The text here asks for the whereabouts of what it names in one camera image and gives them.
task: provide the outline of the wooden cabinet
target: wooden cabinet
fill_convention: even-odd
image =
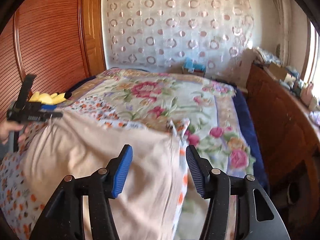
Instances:
[[[257,133],[271,188],[303,163],[310,181],[310,220],[319,209],[319,181],[313,154],[320,147],[320,129],[308,109],[263,69],[252,65],[247,103]]]

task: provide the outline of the wooden wardrobe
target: wooden wardrobe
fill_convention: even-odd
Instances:
[[[64,92],[90,76],[82,0],[25,0],[0,35],[0,121],[28,73],[33,91]]]

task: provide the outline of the clutter on dresser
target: clutter on dresser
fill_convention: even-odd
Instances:
[[[194,62],[191,58],[186,58],[185,62],[182,66],[183,74],[193,74],[200,77],[204,77],[206,71],[206,67],[203,64],[198,64]]]
[[[296,79],[294,81],[292,91],[297,95],[297,97],[300,97],[303,85],[304,85],[304,82],[301,79]]]
[[[280,85],[283,86],[285,89],[287,89],[287,90],[289,90],[289,91],[291,90],[290,85],[288,85],[287,83],[283,82],[282,80],[279,80],[279,83],[280,83]]]
[[[255,62],[261,65],[269,65],[272,62],[278,65],[282,64],[282,61],[271,52],[264,50],[260,47],[252,48],[253,53],[256,56]]]
[[[310,111],[264,69],[255,65],[251,66],[246,88],[249,91],[247,104],[273,195],[292,182],[292,176],[303,169],[309,182],[308,194],[319,196],[314,156],[319,150],[320,135],[318,125],[313,125],[309,118]],[[308,204],[318,207],[319,198],[309,198]],[[306,216],[310,221],[318,210],[314,209]]]
[[[289,72],[290,75],[294,76],[296,79],[299,79],[300,74],[294,67],[287,66],[285,68]]]
[[[310,82],[307,86],[304,86],[301,90],[300,99],[302,103],[304,103],[305,106],[307,107],[310,105],[311,100],[313,98],[312,89],[313,89],[313,83]]]
[[[320,111],[311,112],[309,117],[314,124],[320,126]]]
[[[292,72],[288,71],[287,68],[281,67],[280,65],[273,62],[269,65],[268,70],[272,73],[272,75],[274,75],[276,79],[282,80],[284,83],[288,84],[296,80],[296,77],[293,76],[291,74]]]

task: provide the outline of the wooden door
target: wooden door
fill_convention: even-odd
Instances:
[[[106,70],[102,41],[101,0],[82,0],[82,2],[84,45],[89,72],[93,76]]]

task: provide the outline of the box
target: box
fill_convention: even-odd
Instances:
[[[193,73],[189,72],[187,68],[182,67],[183,74],[193,74],[200,77],[204,77],[205,71],[194,70]]]
[[[296,80],[296,78],[290,75],[285,68],[273,62],[270,64],[268,70],[271,72],[272,75],[274,75],[276,79],[282,80],[285,83],[288,83],[290,81],[294,82]]]
[[[202,64],[193,63],[191,58],[186,58],[182,65],[183,74],[193,74],[200,77],[204,77],[206,67]]]

